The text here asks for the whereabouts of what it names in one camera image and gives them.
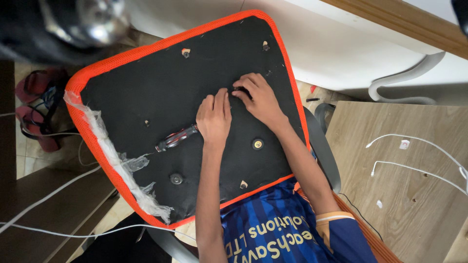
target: hand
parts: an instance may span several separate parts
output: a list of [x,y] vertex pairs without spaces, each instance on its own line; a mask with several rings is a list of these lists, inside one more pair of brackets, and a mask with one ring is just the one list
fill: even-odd
[[205,146],[224,150],[231,128],[231,106],[227,88],[221,88],[216,96],[208,95],[198,108],[197,126]]
[[234,82],[233,86],[244,87],[249,91],[252,99],[243,91],[233,91],[232,95],[240,98],[244,102],[245,108],[273,132],[282,125],[289,124],[287,116],[279,108],[273,90],[261,74],[243,75]]

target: white wall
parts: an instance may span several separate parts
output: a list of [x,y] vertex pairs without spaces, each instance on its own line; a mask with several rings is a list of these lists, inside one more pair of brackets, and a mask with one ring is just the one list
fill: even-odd
[[[366,95],[365,88],[374,79],[404,71],[425,54],[441,51],[320,0],[133,0],[128,3],[134,27],[159,37],[183,32],[241,9],[263,10],[278,26],[296,79],[343,93],[355,89],[353,94],[359,96]],[[468,83],[468,60],[447,54],[429,73],[394,86],[448,83]]]
[[419,9],[458,25],[451,0],[403,0]]

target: wooden table surface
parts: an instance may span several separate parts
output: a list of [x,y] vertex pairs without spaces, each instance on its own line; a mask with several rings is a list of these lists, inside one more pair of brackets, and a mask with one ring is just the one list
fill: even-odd
[[[406,263],[443,262],[468,217],[468,197],[412,169],[377,163],[371,177],[372,168],[376,161],[390,161],[429,171],[462,189],[466,181],[448,156],[420,140],[387,136],[366,148],[389,133],[431,141],[468,167],[468,108],[341,101],[326,136],[340,171],[341,192],[385,244]],[[399,148],[403,139],[410,141],[406,150]]]

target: jersey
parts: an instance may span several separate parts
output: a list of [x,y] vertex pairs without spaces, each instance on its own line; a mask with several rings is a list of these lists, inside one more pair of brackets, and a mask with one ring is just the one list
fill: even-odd
[[377,263],[354,217],[315,215],[294,177],[221,210],[228,262]]

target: transparent tape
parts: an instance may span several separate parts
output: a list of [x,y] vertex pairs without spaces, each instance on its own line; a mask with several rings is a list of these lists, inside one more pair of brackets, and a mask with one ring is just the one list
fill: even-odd
[[104,152],[107,162],[109,162],[128,186],[140,208],[147,214],[161,217],[166,224],[169,224],[169,215],[172,209],[166,205],[160,205],[155,199],[154,191],[150,193],[155,182],[152,182],[146,187],[140,187],[133,178],[133,172],[148,165],[149,160],[145,157],[146,154],[132,159],[127,159],[126,153],[119,154],[108,137],[100,111],[91,110],[89,107],[83,105],[79,97],[70,91],[65,92],[64,100],[69,105],[84,113],[83,119],[89,124],[89,128],[96,136],[97,142]]

